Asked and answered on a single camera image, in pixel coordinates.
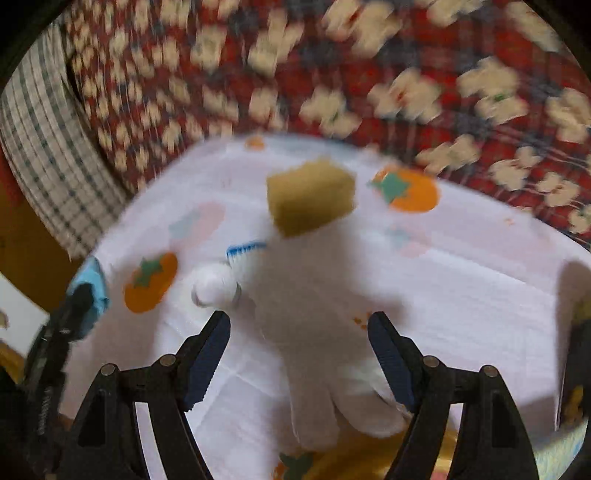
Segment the white tape roll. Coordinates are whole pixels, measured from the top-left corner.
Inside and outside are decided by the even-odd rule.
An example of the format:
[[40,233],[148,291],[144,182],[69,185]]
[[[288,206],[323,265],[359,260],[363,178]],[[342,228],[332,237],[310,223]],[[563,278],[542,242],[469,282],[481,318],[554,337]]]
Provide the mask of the white tape roll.
[[235,273],[225,262],[200,265],[188,281],[193,303],[200,307],[228,307],[235,305],[240,287]]

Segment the yellow sponge block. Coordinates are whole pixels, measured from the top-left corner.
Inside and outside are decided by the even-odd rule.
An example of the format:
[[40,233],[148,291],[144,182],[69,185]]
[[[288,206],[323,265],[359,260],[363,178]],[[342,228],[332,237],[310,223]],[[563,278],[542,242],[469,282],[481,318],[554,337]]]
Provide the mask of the yellow sponge block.
[[325,157],[266,178],[273,225],[287,238],[351,214],[356,208],[355,196],[356,175]]

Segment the yellow round lid container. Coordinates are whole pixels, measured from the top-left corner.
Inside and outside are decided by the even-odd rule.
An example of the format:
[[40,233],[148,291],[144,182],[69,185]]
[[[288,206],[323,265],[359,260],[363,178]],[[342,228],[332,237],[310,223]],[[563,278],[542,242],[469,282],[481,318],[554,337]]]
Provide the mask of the yellow round lid container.
[[374,438],[351,431],[326,451],[280,453],[273,479],[385,479],[406,433]]

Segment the checkered hanging cloth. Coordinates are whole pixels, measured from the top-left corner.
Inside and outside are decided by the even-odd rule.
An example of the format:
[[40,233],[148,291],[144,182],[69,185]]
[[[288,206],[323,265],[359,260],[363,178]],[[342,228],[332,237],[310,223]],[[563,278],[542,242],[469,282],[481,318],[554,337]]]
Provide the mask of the checkered hanging cloth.
[[72,258],[83,258],[128,197],[99,154],[66,74],[59,21],[33,42],[1,94],[1,145],[29,205]]

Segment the red plaid bear blanket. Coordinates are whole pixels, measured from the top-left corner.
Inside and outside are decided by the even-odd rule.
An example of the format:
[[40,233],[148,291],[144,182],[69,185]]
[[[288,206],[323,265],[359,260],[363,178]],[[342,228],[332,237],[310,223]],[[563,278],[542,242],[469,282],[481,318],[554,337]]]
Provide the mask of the red plaid bear blanket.
[[65,40],[130,193],[208,137],[301,134],[590,243],[590,38],[546,1],[76,1]]

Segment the light blue plush toy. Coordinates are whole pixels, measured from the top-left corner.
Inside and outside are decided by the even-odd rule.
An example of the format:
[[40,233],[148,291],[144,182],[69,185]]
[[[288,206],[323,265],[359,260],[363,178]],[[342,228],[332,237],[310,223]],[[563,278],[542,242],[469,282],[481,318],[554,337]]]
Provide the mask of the light blue plush toy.
[[74,294],[79,287],[84,287],[90,292],[91,300],[73,329],[73,339],[76,341],[82,340],[90,333],[110,306],[106,278],[99,261],[94,256],[87,257],[82,263],[68,285],[67,294]]

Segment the round metal tin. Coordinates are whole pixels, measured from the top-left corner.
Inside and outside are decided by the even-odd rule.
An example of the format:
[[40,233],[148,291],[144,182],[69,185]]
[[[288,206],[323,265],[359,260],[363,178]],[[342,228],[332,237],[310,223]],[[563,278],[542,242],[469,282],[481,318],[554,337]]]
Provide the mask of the round metal tin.
[[590,298],[574,310],[558,420],[534,448],[539,478],[590,480]]

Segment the white glove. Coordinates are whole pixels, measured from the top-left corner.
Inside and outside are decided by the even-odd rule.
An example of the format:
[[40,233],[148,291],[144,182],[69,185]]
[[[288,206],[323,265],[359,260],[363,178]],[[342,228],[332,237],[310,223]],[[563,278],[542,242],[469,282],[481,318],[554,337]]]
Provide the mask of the white glove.
[[226,258],[260,333],[280,355],[301,447],[335,446],[340,419],[376,438],[405,428],[367,332],[356,325],[370,316],[370,300],[356,279],[362,262],[348,223],[231,246]]

